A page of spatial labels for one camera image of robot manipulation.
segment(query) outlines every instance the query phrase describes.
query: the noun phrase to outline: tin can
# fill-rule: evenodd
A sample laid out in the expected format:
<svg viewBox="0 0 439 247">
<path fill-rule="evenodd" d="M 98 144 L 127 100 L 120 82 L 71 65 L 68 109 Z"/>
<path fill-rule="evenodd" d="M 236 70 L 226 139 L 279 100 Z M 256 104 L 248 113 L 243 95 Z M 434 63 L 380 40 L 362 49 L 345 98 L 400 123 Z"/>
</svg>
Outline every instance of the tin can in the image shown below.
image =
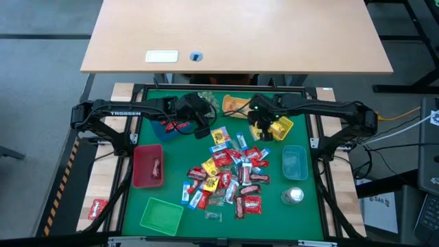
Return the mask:
<svg viewBox="0 0 439 247">
<path fill-rule="evenodd" d="M 301 188 L 292 187 L 282 192 L 281 200 L 283 203 L 291 205 L 299 203 L 303 200 L 303 191 Z"/>
</svg>

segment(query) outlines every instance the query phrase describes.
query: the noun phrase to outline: green tabletop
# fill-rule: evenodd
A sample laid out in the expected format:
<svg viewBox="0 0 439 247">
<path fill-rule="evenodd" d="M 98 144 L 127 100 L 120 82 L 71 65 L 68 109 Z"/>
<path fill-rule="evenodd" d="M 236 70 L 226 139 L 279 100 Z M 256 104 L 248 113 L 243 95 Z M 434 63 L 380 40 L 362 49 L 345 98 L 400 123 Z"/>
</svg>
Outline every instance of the green tabletop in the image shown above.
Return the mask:
<svg viewBox="0 0 439 247">
<path fill-rule="evenodd" d="M 147 98 L 165 96 L 182 96 L 188 91 L 155 91 L 149 90 Z M 232 97 L 250 98 L 250 92 L 213 91 L 215 98 L 222 105 L 222 99 L 230 94 Z M 322 223 L 318 209 L 316 186 L 314 183 L 311 159 L 309 155 L 309 138 L 305 116 L 291 117 L 294 127 L 283 141 L 254 141 L 249 130 L 247 119 L 220 117 L 213 129 L 226 126 L 229 135 L 236 139 L 236 132 L 243 132 L 249 147 L 257 145 L 261 150 L 269 148 L 271 153 L 266 157 L 270 166 L 264 169 L 269 174 L 271 184 L 261 185 L 262 214 L 247 214 L 243 220 L 235 219 L 235 205 L 225 203 L 223 207 L 208 206 L 207 211 L 222 212 L 222 222 L 205 220 L 204 210 L 195 211 L 185 207 L 176 237 L 212 237 L 234 239 L 279 239 L 279 240 L 323 240 Z M 180 135 L 168 142 L 161 142 L 154 134 L 148 120 L 142 121 L 139 145 L 161 144 L 164 154 L 164 183 L 162 187 L 153 189 L 130 188 L 122 235 L 166 236 L 162 233 L 142 227 L 139 223 L 145 210 L 148 198 L 158 198 L 174 204 L 181 204 L 183 181 L 191 181 L 186 173 L 189 168 L 201 166 L 211 157 L 209 147 L 214 146 L 212 136 L 195 139 L 193 135 Z M 286 145 L 301 145 L 308 154 L 309 176 L 304 181 L 292 181 L 282 173 L 282 150 Z M 281 202 L 281 193 L 290 187 L 300 187 L 305 197 L 296 205 Z"/>
</svg>

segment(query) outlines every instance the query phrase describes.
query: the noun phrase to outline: white cable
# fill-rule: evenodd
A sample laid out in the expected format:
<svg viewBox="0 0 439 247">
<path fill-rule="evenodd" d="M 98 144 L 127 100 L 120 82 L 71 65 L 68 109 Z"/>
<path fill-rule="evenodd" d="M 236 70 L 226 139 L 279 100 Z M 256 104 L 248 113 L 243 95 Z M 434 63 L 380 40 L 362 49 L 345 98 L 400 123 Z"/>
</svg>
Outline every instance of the white cable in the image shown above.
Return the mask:
<svg viewBox="0 0 439 247">
<path fill-rule="evenodd" d="M 406 130 L 409 130 L 409 129 L 413 128 L 414 126 L 417 126 L 417 125 L 421 124 L 422 122 L 427 121 L 428 119 L 430 119 L 431 117 L 433 117 L 433 116 L 436 115 L 436 114 L 439 114 L 439 110 L 437 110 L 436 112 L 433 112 L 432 114 L 430 114 L 430 116 L 428 116 L 428 117 L 426 117 L 426 118 L 420 120 L 419 122 L 414 123 L 414 124 L 411 125 L 411 126 L 406 127 L 406 128 L 403 129 L 403 130 L 399 130 L 398 132 L 395 132 L 395 133 L 393 133 L 393 134 L 389 134 L 389 135 L 386 135 L 386 136 L 384 136 L 384 137 L 380 137 L 380 138 L 378 138 L 378 139 L 374 139 L 374 140 L 368 141 L 368 142 L 363 143 L 363 144 L 360 144 L 360 145 L 368 145 L 368 144 L 374 143 L 374 142 L 376 142 L 376 141 L 384 140 L 384 139 L 387 139 L 387 138 L 389 138 L 389 137 L 393 137 L 394 135 L 401 134 L 402 132 L 404 132 L 404 131 L 406 131 Z"/>
</svg>

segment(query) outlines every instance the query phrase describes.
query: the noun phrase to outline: gray carpet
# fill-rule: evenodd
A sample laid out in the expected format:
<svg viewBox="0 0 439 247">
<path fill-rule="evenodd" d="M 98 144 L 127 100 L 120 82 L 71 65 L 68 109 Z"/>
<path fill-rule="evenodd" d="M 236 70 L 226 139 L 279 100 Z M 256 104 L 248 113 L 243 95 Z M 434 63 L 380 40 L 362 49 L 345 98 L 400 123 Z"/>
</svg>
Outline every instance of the gray carpet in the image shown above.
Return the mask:
<svg viewBox="0 0 439 247">
<path fill-rule="evenodd" d="M 91 33 L 102 1 L 3 0 L 0 33 Z M 439 44 L 439 27 L 422 1 L 413 6 L 432 42 Z M 413 34 L 414 28 L 398 5 L 368 7 L 380 34 Z M 24 161 L 0 158 L 0 238 L 32 234 L 43 197 L 50 186 L 64 138 L 70 109 L 78 102 L 86 75 L 79 72 L 87 40 L 0 40 L 0 145 L 25 153 Z M 419 43 L 384 44 L 394 74 L 389 76 L 313 75 L 305 86 L 333 87 L 339 100 L 360 100 L 383 116 L 395 116 L 419 106 L 422 95 L 374 94 L 372 84 L 411 84 L 433 69 Z M 109 99 L 115 82 L 152 82 L 149 74 L 98 75 L 91 99 Z M 406 119 L 381 123 L 386 130 Z M 371 147 L 415 143 L 414 128 Z M 396 172 L 417 166 L 416 148 L 383 151 Z M 354 166 L 366 161 L 364 151 L 352 152 Z M 374 155 L 371 176 L 392 172 Z"/>
</svg>

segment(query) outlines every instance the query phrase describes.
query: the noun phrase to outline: wooden board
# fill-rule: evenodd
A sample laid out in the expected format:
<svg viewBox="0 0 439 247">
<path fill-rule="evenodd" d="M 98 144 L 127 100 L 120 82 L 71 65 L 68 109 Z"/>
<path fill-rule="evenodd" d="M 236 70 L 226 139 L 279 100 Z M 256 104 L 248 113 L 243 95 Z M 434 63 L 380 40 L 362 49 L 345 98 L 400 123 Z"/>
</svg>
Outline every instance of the wooden board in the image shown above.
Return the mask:
<svg viewBox="0 0 439 247">
<path fill-rule="evenodd" d="M 177 62 L 145 61 L 176 50 Z M 190 53 L 200 51 L 194 62 Z M 105 0 L 83 72 L 392 73 L 363 0 Z"/>
<path fill-rule="evenodd" d="M 132 88 L 133 84 L 117 83 L 114 87 L 111 100 L 130 101 Z M 317 88 L 317 93 L 318 99 L 335 101 L 335 96 L 332 89 Z M 125 117 L 107 117 L 105 123 L 112 126 L 118 131 L 122 131 L 123 127 L 125 126 L 125 121 Z M 136 118 L 133 118 L 132 131 L 134 130 L 135 123 Z M 327 136 L 331 136 L 332 134 L 338 132 L 342 127 L 340 120 L 333 117 L 322 117 L 322 124 L 324 133 Z M 318 136 L 316 119 L 313 115 L 311 116 L 311 125 L 313 126 L 314 136 Z M 110 145 L 99 146 L 96 156 L 101 156 L 111 151 L 112 147 Z M 342 151 L 337 151 L 335 155 L 349 159 L 347 153 Z M 88 182 L 84 204 L 82 205 L 82 211 L 77 230 L 82 230 L 91 223 L 91 221 L 88 220 L 88 212 L 90 211 L 93 200 L 96 198 L 106 200 L 108 199 L 110 195 L 112 180 L 115 175 L 116 162 L 116 157 L 109 156 L 108 158 L 103 158 L 102 160 L 96 161 L 96 163 L 94 164 L 90 180 Z M 122 177 L 126 172 L 127 162 L 128 161 L 125 161 L 122 168 Z M 355 191 L 355 184 L 352 177 L 351 167 L 346 161 L 340 159 L 335 159 L 334 161 L 330 162 L 330 164 L 337 204 L 342 210 L 343 214 L 347 217 L 349 222 L 355 227 L 355 229 L 363 236 L 366 236 L 366 230 L 364 228 L 363 219 L 361 217 L 361 211 L 358 204 L 357 193 Z M 324 176 L 322 176 L 322 179 L 323 182 L 326 184 L 326 179 Z M 115 230 L 116 227 L 115 223 L 117 222 L 118 211 L 119 202 L 116 204 L 115 210 L 113 211 L 112 215 L 112 222 L 110 225 L 110 230 L 112 231 Z M 326 203 L 325 211 L 327 212 L 330 235 L 335 236 L 331 210 Z"/>
</svg>

